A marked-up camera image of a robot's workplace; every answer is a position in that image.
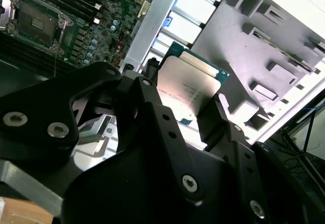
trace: screw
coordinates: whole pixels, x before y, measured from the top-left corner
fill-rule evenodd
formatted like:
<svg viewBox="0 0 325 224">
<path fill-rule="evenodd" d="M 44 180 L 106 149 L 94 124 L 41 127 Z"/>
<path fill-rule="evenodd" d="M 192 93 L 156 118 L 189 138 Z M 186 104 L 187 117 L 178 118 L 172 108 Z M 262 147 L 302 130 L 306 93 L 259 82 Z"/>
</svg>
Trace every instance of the screw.
<svg viewBox="0 0 325 224">
<path fill-rule="evenodd" d="M 251 200 L 250 207 L 251 207 L 252 211 L 255 213 L 255 215 L 257 215 L 260 219 L 265 218 L 264 210 L 258 202 L 256 202 L 255 200 Z"/>
<path fill-rule="evenodd" d="M 145 84 L 145 85 L 148 85 L 148 86 L 150 86 L 151 85 L 151 83 L 148 81 L 148 80 L 143 80 L 143 83 Z"/>
<path fill-rule="evenodd" d="M 7 126 L 23 126 L 27 123 L 28 118 L 21 112 L 13 111 L 4 115 L 3 120 Z"/>
<path fill-rule="evenodd" d="M 68 135 L 69 128 L 64 123 L 54 122 L 47 127 L 47 133 L 51 137 L 63 139 Z"/>
<path fill-rule="evenodd" d="M 263 148 L 263 150 L 265 150 L 266 152 L 270 152 L 268 147 L 266 146 L 266 144 L 261 144 L 261 147 Z"/>
<path fill-rule="evenodd" d="M 238 125 L 234 124 L 234 127 L 237 131 L 241 132 L 242 129 Z"/>
<path fill-rule="evenodd" d="M 184 175 L 182 178 L 182 182 L 187 191 L 194 193 L 198 190 L 198 184 L 191 176 Z"/>
<path fill-rule="evenodd" d="M 112 70 L 112 69 L 106 69 L 106 72 L 108 72 L 109 74 L 111 74 L 111 75 L 115 75 L 116 74 L 116 72 L 114 71 L 114 70 Z"/>
</svg>

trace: blue cable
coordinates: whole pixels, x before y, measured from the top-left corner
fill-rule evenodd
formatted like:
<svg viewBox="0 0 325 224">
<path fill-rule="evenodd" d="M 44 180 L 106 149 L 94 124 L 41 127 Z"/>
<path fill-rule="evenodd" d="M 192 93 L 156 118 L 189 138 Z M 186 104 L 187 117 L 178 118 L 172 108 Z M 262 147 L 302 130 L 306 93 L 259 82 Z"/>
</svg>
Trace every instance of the blue cable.
<svg viewBox="0 0 325 224">
<path fill-rule="evenodd" d="M 325 102 L 323 102 L 322 104 L 320 104 L 317 107 L 314 107 L 314 108 L 303 108 L 303 110 L 314 110 L 314 109 L 318 110 L 318 109 L 322 108 L 324 105 L 325 105 Z"/>
</svg>

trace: metal plate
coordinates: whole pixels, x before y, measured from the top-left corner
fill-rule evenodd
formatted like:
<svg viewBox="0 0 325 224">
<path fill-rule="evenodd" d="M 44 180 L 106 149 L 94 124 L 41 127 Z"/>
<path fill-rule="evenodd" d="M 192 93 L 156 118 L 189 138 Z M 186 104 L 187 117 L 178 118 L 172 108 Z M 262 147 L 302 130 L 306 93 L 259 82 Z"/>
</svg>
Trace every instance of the metal plate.
<svg viewBox="0 0 325 224">
<path fill-rule="evenodd" d="M 271 108 L 305 76 L 305 73 L 291 66 L 288 58 L 273 47 L 243 32 L 243 27 L 245 25 L 255 26 L 269 36 L 273 44 L 286 53 L 306 61 L 312 67 L 322 57 L 312 54 L 305 44 L 309 43 L 310 38 L 319 41 L 323 41 L 323 39 L 271 0 L 263 0 L 263 5 L 273 6 L 281 13 L 281 16 L 285 18 L 282 25 L 272 22 L 259 11 L 249 18 L 230 6 L 229 3 L 232 3 L 232 0 L 222 1 L 198 37 L 192 51 L 216 63 L 221 68 L 224 68 L 222 66 L 224 61 L 228 62 L 245 89 L 236 91 L 236 94 L 241 97 L 240 100 L 249 100 L 249 97 L 252 97 L 260 107 Z M 279 79 L 267 69 L 271 62 L 281 65 L 298 79 L 293 84 Z M 275 92 L 278 99 L 271 101 L 260 97 L 250 88 L 254 81 Z M 227 97 L 230 106 L 232 103 L 238 103 L 236 98 L 234 102 L 229 99 L 234 97 L 234 91 L 227 90 L 226 84 L 222 92 Z"/>
</svg>

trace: wooden surface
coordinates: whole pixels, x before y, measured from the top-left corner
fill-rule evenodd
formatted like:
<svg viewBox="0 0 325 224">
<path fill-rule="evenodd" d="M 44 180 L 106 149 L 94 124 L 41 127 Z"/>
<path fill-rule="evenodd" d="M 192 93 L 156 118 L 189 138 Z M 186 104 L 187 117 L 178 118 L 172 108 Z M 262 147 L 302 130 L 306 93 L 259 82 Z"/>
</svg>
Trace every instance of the wooden surface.
<svg viewBox="0 0 325 224">
<path fill-rule="evenodd" d="M 6 201 L 0 224 L 52 224 L 53 216 L 30 201 Z"/>
</svg>

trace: motherboard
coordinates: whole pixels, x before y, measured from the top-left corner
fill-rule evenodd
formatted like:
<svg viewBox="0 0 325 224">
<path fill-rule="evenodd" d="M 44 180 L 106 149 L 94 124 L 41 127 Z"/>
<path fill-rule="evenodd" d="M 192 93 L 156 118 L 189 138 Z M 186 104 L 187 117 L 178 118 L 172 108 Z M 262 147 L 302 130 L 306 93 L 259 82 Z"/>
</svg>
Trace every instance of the motherboard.
<svg viewBox="0 0 325 224">
<path fill-rule="evenodd" d="M 52 76 L 97 61 L 119 67 L 143 1 L 0 0 L 0 58 Z"/>
</svg>

